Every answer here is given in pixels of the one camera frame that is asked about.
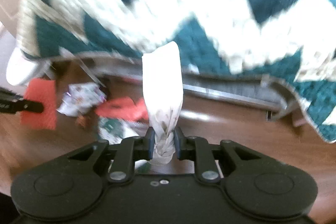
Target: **white zigzag stripe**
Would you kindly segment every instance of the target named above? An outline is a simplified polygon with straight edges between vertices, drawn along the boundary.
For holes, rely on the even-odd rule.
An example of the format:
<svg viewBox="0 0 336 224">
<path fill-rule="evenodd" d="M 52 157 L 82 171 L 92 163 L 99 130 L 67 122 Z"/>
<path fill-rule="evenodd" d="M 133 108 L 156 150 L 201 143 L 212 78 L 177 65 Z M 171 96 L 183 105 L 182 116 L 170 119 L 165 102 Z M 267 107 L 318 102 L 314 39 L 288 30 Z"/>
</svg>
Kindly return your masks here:
<svg viewBox="0 0 336 224">
<path fill-rule="evenodd" d="M 297 80 L 335 80 L 335 64 L 317 73 L 335 49 L 335 8 L 328 0 L 299 0 L 279 16 L 259 26 L 248 0 L 51 0 L 72 29 L 84 32 L 86 11 L 105 29 L 142 52 L 152 52 L 172 40 L 182 23 L 196 17 L 232 73 L 274 63 L 303 47 Z"/>
</svg>

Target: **orange object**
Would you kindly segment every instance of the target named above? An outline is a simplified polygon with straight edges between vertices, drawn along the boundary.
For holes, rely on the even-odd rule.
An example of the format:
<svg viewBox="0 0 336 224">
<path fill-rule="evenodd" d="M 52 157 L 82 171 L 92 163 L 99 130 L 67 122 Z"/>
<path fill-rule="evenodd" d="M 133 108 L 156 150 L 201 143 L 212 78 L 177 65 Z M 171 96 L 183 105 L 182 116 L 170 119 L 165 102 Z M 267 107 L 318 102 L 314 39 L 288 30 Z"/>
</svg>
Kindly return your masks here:
<svg viewBox="0 0 336 224">
<path fill-rule="evenodd" d="M 29 82 L 24 99 L 43 104 L 42 113 L 21 111 L 21 124 L 34 129 L 56 129 L 55 81 L 34 78 Z"/>
<path fill-rule="evenodd" d="M 95 110 L 98 116 L 106 118 L 123 119 L 136 122 L 141 119 L 148 120 L 147 108 L 143 98 L 134 104 L 129 97 L 108 100 Z"/>
</svg>

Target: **teal and white blanket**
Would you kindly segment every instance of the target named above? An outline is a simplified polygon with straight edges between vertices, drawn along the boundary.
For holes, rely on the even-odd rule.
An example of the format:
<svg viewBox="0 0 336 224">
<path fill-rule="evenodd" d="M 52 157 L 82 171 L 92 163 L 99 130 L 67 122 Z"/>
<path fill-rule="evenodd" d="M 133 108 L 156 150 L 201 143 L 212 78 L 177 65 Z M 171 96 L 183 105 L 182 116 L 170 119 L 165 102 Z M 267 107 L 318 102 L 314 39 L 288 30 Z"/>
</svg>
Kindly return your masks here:
<svg viewBox="0 0 336 224">
<path fill-rule="evenodd" d="M 285 80 L 307 120 L 336 141 L 336 0 L 21 0 L 29 59 L 141 58 L 170 41 L 184 68 Z"/>
</svg>

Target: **wooden floor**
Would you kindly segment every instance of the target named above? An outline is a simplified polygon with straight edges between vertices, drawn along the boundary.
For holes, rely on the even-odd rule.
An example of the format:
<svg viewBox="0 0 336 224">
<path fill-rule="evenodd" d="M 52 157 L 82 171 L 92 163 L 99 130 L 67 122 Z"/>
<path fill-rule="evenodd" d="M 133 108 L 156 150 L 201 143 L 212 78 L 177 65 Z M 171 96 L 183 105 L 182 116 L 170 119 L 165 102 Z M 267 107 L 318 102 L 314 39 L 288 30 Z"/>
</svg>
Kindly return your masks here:
<svg viewBox="0 0 336 224">
<path fill-rule="evenodd" d="M 58 103 L 70 83 L 86 82 L 87 75 L 71 64 L 57 82 Z M 112 97 L 142 96 L 140 86 L 112 80 Z M 184 96 L 184 118 L 178 124 L 186 135 L 198 135 L 210 143 L 231 139 L 310 173 L 319 194 L 310 212 L 317 223 L 336 219 L 336 144 L 327 144 L 310 126 L 293 128 L 289 119 L 266 122 L 265 112 L 241 106 Z M 58 114 L 56 131 L 31 130 L 20 125 L 19 115 L 0 115 L 0 191 L 9 194 L 18 173 L 92 142 L 92 129 L 83 130 L 75 119 Z M 155 172 L 191 171 L 188 162 L 174 160 L 170 165 L 153 168 Z"/>
</svg>

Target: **black tool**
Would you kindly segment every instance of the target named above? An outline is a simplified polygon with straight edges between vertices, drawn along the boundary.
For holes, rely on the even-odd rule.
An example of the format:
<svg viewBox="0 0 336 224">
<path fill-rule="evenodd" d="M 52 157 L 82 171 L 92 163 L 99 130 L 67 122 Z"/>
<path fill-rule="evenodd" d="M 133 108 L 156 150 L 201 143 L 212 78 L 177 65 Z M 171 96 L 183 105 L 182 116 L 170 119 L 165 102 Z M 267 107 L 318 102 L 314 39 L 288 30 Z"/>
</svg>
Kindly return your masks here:
<svg viewBox="0 0 336 224">
<path fill-rule="evenodd" d="M 314 223 L 306 214 L 318 190 L 304 171 L 230 140 L 209 144 L 179 128 L 174 139 L 194 174 L 134 172 L 136 160 L 152 158 L 149 128 L 145 137 L 99 140 L 19 175 L 15 224 Z"/>
<path fill-rule="evenodd" d="M 42 103 L 25 100 L 21 95 L 0 87 L 0 112 L 15 114 L 25 110 L 42 113 L 43 109 Z"/>
</svg>

